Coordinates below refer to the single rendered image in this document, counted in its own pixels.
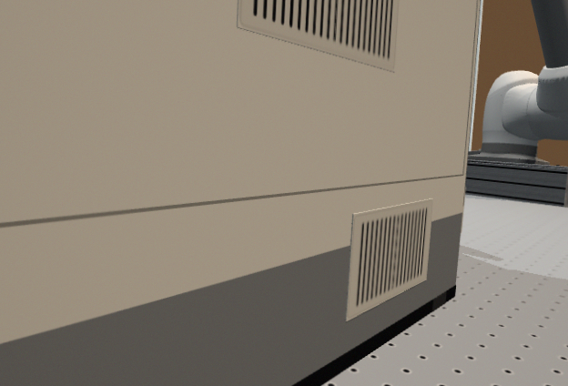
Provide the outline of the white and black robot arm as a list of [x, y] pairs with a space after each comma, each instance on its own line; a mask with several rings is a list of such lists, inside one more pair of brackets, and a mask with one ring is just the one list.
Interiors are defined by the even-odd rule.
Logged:
[[539, 76], [512, 71], [494, 81], [482, 149], [469, 151], [470, 160], [550, 166], [537, 157], [536, 139], [568, 140], [568, 0], [531, 2], [546, 66]]

